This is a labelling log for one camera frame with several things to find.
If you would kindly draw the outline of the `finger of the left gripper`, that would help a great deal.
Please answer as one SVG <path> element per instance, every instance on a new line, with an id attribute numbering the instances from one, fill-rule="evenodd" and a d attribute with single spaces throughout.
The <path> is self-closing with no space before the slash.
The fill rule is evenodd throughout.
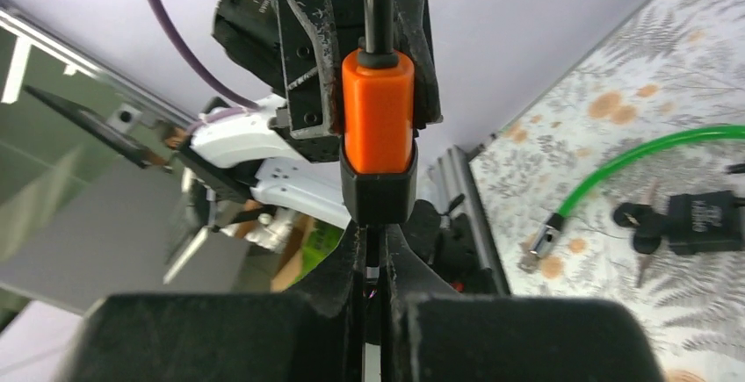
<path id="1" fill-rule="evenodd" d="M 338 138 L 341 43 L 348 0 L 277 0 L 290 134 Z"/>
<path id="2" fill-rule="evenodd" d="M 394 0 L 397 49 L 415 66 L 414 126 L 441 120 L 428 0 Z"/>

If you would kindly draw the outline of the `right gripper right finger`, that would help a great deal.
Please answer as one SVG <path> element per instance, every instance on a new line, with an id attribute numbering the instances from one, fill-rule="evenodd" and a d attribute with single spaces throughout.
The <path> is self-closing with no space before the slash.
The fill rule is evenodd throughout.
<path id="1" fill-rule="evenodd" d="M 601 299 L 456 292 L 397 226 L 380 236 L 385 381 L 660 381 L 631 312 Z"/>

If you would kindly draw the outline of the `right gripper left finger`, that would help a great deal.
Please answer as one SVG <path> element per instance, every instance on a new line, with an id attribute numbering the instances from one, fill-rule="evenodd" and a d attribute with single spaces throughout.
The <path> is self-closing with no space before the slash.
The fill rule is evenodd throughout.
<path id="1" fill-rule="evenodd" d="M 127 293 L 98 302 L 61 381 L 360 381 L 366 232 L 282 292 Z"/>

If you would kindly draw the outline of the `orange black padlock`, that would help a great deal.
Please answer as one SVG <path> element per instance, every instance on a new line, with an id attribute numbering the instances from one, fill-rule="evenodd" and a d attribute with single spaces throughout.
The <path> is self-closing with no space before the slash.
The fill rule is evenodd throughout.
<path id="1" fill-rule="evenodd" d="M 394 0 L 364 0 L 364 20 L 341 68 L 344 203 L 360 226 L 401 224 L 416 197 L 415 69 L 394 48 Z"/>

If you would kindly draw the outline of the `black padlock with keys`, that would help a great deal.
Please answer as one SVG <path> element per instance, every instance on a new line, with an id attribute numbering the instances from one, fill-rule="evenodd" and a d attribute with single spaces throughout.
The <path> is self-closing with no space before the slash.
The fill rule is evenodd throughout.
<path id="1" fill-rule="evenodd" d="M 735 191 L 683 193 L 669 197 L 667 210 L 655 210 L 652 200 L 658 183 L 652 183 L 638 203 L 624 202 L 613 211 L 613 222 L 631 228 L 631 246 L 637 254 L 635 286 L 643 285 L 655 252 L 662 246 L 678 256 L 744 250 L 744 198 Z"/>

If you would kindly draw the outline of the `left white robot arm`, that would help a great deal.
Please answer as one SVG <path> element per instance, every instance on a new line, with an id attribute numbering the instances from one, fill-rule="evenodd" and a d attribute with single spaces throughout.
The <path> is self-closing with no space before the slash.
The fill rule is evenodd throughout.
<path id="1" fill-rule="evenodd" d="M 187 130 L 207 188 L 339 227 L 409 218 L 416 137 L 442 118 L 428 0 L 218 0 L 213 38 L 271 94 Z"/>

